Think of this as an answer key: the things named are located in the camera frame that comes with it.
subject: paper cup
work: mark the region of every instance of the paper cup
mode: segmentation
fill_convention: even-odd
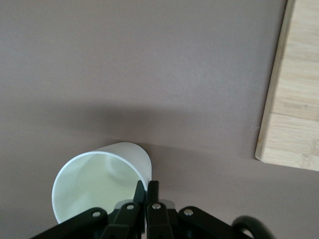
[[[151,161],[138,145],[116,143],[68,161],[53,184],[52,206],[58,223],[93,207],[110,214],[115,205],[133,199],[136,184],[145,190],[152,177]]]

